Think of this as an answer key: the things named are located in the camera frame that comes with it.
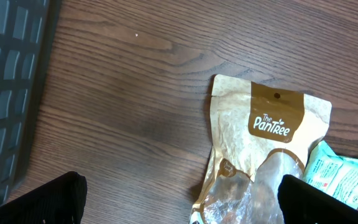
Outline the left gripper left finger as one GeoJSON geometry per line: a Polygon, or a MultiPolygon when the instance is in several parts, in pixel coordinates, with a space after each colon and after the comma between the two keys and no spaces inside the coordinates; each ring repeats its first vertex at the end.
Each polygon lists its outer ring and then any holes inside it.
{"type": "Polygon", "coordinates": [[[80,224],[86,177],[70,171],[0,207],[0,224],[80,224]]]}

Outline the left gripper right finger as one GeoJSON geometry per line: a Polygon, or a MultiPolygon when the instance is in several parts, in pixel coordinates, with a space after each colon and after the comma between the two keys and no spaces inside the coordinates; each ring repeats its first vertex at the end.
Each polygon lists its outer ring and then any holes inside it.
{"type": "Polygon", "coordinates": [[[358,224],[358,211],[312,187],[284,175],[278,202],[285,224],[358,224]]]}

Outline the teal snack packet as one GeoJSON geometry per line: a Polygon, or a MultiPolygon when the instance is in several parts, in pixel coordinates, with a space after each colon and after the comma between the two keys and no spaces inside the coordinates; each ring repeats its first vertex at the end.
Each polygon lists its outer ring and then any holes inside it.
{"type": "Polygon", "coordinates": [[[358,208],[358,159],[335,154],[326,141],[312,150],[302,179],[336,200],[358,208]]]}

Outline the brown Pantree snack bag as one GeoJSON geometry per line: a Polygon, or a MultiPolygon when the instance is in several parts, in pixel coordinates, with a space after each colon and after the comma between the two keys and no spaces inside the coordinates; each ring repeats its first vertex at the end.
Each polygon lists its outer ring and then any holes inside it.
{"type": "Polygon", "coordinates": [[[278,187],[302,176],[329,128],[332,104],[297,91],[216,75],[213,146],[191,223],[283,223],[278,187]]]}

